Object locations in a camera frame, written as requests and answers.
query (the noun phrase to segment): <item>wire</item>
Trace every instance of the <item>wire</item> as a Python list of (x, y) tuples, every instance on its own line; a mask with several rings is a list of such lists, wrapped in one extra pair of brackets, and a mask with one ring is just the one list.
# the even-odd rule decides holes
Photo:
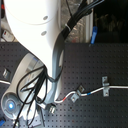
[(109, 88), (128, 89), (128, 86), (109, 86)]
[[(108, 88), (109, 89), (110, 88), (115, 88), (115, 89), (128, 89), (128, 86), (108, 86)], [(89, 93), (81, 94), (80, 96), (88, 96), (88, 95), (94, 94), (96, 92), (99, 92), (99, 91), (101, 91), (103, 89), (104, 89), (104, 87), (101, 87), (101, 88), (98, 88), (98, 89), (96, 89), (94, 91), (91, 91)], [(72, 91), (72, 92), (68, 93), (62, 100), (60, 100), (60, 101), (54, 101), (54, 102), (57, 103), (57, 104), (62, 103), (62, 102), (64, 102), (67, 99), (68, 96), (70, 96), (71, 94), (74, 94), (74, 93), (77, 93), (77, 92), (76, 91)]]
[[(128, 89), (128, 86), (108, 86), (108, 88), (109, 89), (111, 89), (111, 88), (114, 88), (114, 89)], [(101, 88), (96, 89), (94, 91), (91, 91), (89, 93), (81, 94), (81, 96), (87, 96), (87, 95), (90, 95), (90, 94), (94, 94), (94, 93), (99, 92), (103, 89), (104, 89), (104, 87), (101, 87)]]
[[(39, 68), (37, 68), (37, 69), (34, 69), (34, 70), (30, 71), (29, 73), (27, 73), (26, 75), (24, 75), (24, 76), (20, 79), (20, 81), (18, 82), (18, 85), (17, 85), (17, 88), (16, 88), (16, 94), (17, 94), (18, 99), (19, 99), (22, 103), (24, 103), (24, 101), (21, 100), (21, 98), (20, 98), (20, 96), (19, 96), (19, 93), (18, 93), (20, 83), (21, 83), (29, 74), (31, 74), (31, 73), (33, 73), (33, 72), (36, 72), (36, 71), (38, 71), (38, 70), (41, 70), (41, 69), (43, 69), (43, 68), (44, 68), (44, 66), (41, 66), (41, 67), (39, 67)], [(29, 86), (31, 83), (33, 83), (33, 82), (40, 76), (40, 74), (39, 74), (38, 76), (36, 76), (36, 77), (35, 77), (32, 81), (30, 81), (28, 84), (26, 84), (23, 88), (21, 88), (21, 91), (23, 91), (24, 88), (26, 88), (26, 87)]]
[(72, 91), (72, 92), (68, 93), (68, 94), (63, 98), (63, 100), (54, 101), (54, 102), (57, 103), (57, 104), (62, 103), (62, 102), (64, 102), (71, 94), (74, 94), (74, 93), (76, 93), (76, 91)]
[(67, 4), (67, 7), (68, 7), (69, 14), (70, 14), (71, 18), (73, 18), (70, 7), (69, 7), (69, 4), (68, 4), (68, 0), (66, 0), (66, 4)]
[(4, 80), (0, 80), (0, 83), (4, 83), (4, 84), (10, 84), (9, 82), (4, 81)]
[(95, 6), (99, 5), (100, 3), (104, 2), (104, 0), (95, 0), (92, 3), (90, 3), (89, 5), (86, 5), (86, 2), (82, 2), (78, 8), (78, 10), (76, 11), (76, 13), (74, 13), (72, 15), (73, 19), (70, 18), (67, 26), (61, 31), (64, 39), (67, 38), (67, 36), (69, 35), (69, 33), (71, 31), (70, 30), (73, 29), (73, 27), (77, 24), (77, 22), (83, 17), (83, 16), (87, 16), (92, 12), (92, 8), (94, 8)]
[[(28, 84), (24, 85), (24, 87), (22, 87), (22, 88), (20, 89), (21, 92), (29, 91), (29, 90), (30, 90), (30, 92), (29, 92), (29, 94), (27, 95), (27, 98), (25, 99), (25, 101), (22, 101), (22, 100), (20, 99), (20, 97), (19, 97), (19, 100), (21, 100), (21, 102), (23, 103), (23, 105), (22, 105), (22, 107), (21, 107), (21, 109), (20, 109), (20, 112), (18, 113), (18, 116), (17, 116), (17, 118), (16, 118), (16, 121), (15, 121), (15, 124), (14, 124), (14, 127), (13, 127), (13, 128), (15, 128), (16, 123), (17, 123), (17, 121), (18, 121), (18, 119), (19, 119), (20, 113), (22, 112), (23, 107), (24, 107), (24, 105), (26, 105), (26, 104), (29, 105), (28, 110), (27, 110), (27, 115), (26, 115), (26, 116), (27, 116), (27, 125), (28, 125), (28, 126), (31, 125), (31, 123), (33, 122), (34, 117), (35, 117), (35, 112), (34, 112), (34, 115), (33, 115), (32, 120), (31, 120), (31, 122), (30, 122), (29, 124), (28, 124), (28, 114), (29, 114), (29, 112), (30, 112), (30, 108), (31, 108), (31, 106), (32, 106), (33, 101), (35, 100), (36, 103), (38, 103), (38, 104), (43, 103), (43, 102), (45, 101), (45, 99), (46, 99), (46, 96), (47, 96), (47, 81), (48, 81), (48, 79), (49, 79), (51, 82), (56, 82), (56, 81), (59, 79), (60, 74), (61, 74), (61, 72), (62, 72), (62, 71), (60, 72), (60, 74), (57, 76), (56, 79), (53, 79), (53, 78), (51, 78), (51, 77), (48, 76), (48, 74), (47, 74), (47, 68), (46, 68), (45, 65), (44, 65), (44, 66), (42, 66), (42, 67), (39, 67), (39, 68), (37, 68), (37, 69), (35, 69), (35, 70), (33, 70), (33, 71), (27, 73), (27, 74), (24, 75), (24, 76), (20, 79), (20, 81), (18, 82), (17, 90), (16, 90), (18, 96), (19, 96), (19, 94), (18, 94), (19, 85), (20, 85), (20, 83), (23, 81), (23, 79), (25, 79), (25, 78), (26, 78), (29, 74), (31, 74), (32, 72), (35, 72), (35, 71), (40, 70), (40, 69), (42, 69), (42, 68), (43, 68), (43, 70), (41, 71), (41, 73), (40, 73), (37, 77), (35, 77), (35, 78), (34, 78), (33, 80), (31, 80)], [(29, 86), (29, 84), (31, 84), (31, 83), (34, 82), (35, 80), (37, 80), (37, 81), (36, 81), (34, 87), (25, 89), (26, 87)], [(45, 80), (46, 80), (45, 96), (44, 96), (43, 99), (40, 99), (40, 101), (38, 101), (38, 100), (37, 100), (37, 95), (38, 95), (38, 93), (39, 93), (39, 91), (40, 91), (42, 85), (44, 85), (43, 83), (44, 83)], [(32, 94), (32, 92), (33, 92), (34, 96), (33, 96), (32, 100), (31, 100), (30, 102), (27, 102), (27, 100), (28, 100), (29, 96)]]
[(94, 91), (91, 91), (91, 92), (89, 92), (89, 93), (81, 94), (81, 96), (88, 96), (88, 95), (90, 95), (90, 94), (99, 92), (99, 91), (101, 91), (101, 90), (103, 90), (103, 87), (102, 87), (102, 88), (99, 88), (99, 89), (96, 89), (96, 90), (94, 90)]

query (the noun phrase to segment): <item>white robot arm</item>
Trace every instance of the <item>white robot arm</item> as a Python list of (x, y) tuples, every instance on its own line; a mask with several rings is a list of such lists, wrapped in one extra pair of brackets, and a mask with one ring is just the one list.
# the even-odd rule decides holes
[[(60, 0), (38, 0), (38, 2), (37, 0), (4, 0), (4, 4), (7, 20), (13, 34), (25, 48), (36, 56), (29, 53), (23, 58), (17, 67), (10, 87), (2, 97), (3, 111), (9, 118), (15, 119), (16, 115), (13, 116), (14, 114), (10, 114), (7, 107), (9, 105), (8, 102), (10, 103), (10, 100), (13, 100), (14, 94), (16, 95), (18, 81), (28, 71), (34, 70), (42, 65), (46, 66), (49, 77), (56, 79), (62, 70), (64, 40), (62, 35), (60, 35), (59, 28)], [(48, 80), (45, 104), (53, 103), (57, 99), (60, 93), (61, 83), (61, 77), (55, 83)], [(45, 84), (44, 82), (38, 94), (41, 99), (44, 98)], [(10, 97), (11, 94), (13, 94), (12, 99), (8, 101), (6, 95)], [(20, 98), (23, 101), (25, 97), (25, 93), (20, 93)]]
[(36, 93), (45, 105), (58, 98), (62, 84), (64, 40), (77, 22), (103, 1), (95, 0), (87, 5), (83, 0), (65, 29), (60, 31), (60, 0), (4, 0), (6, 17), (14, 36), (31, 52), (19, 63), (11, 85), (1, 99), (2, 110), (8, 118), (26, 116), (29, 104), (24, 105), (24, 102), (30, 102)]

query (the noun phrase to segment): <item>perforated metal panel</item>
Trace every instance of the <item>perforated metal panel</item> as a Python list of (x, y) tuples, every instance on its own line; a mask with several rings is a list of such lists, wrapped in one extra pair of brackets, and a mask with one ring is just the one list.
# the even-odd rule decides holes
[[(0, 48), (0, 79), (3, 79), (4, 67), (12, 70), (15, 62), (28, 51), (17, 43), (0, 43)], [(76, 90), (80, 84), (85, 88), (85, 92), (102, 87), (103, 76), (108, 76), (111, 85), (128, 85), (127, 58), (127, 44), (66, 44), (63, 86), (58, 100), (68, 92)], [(7, 87), (0, 84), (0, 96)], [(46, 128), (128, 127), (126, 89), (111, 89), (109, 97), (103, 97), (103, 92), (100, 91), (87, 97), (80, 97), (75, 104), (69, 97), (56, 107), (54, 115), (43, 111)], [(2, 127), (11, 127), (11, 124), (12, 121), (7, 120)]]

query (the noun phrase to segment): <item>screw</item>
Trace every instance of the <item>screw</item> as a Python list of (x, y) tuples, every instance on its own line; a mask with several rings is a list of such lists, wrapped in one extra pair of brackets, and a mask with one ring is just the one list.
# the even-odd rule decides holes
[(108, 93), (106, 92), (106, 96), (108, 96)]
[(75, 98), (73, 97), (72, 100), (75, 101)]
[(47, 31), (41, 33), (42, 36), (46, 35)]
[(48, 16), (45, 16), (44, 18), (43, 18), (43, 20), (47, 20), (48, 19)]

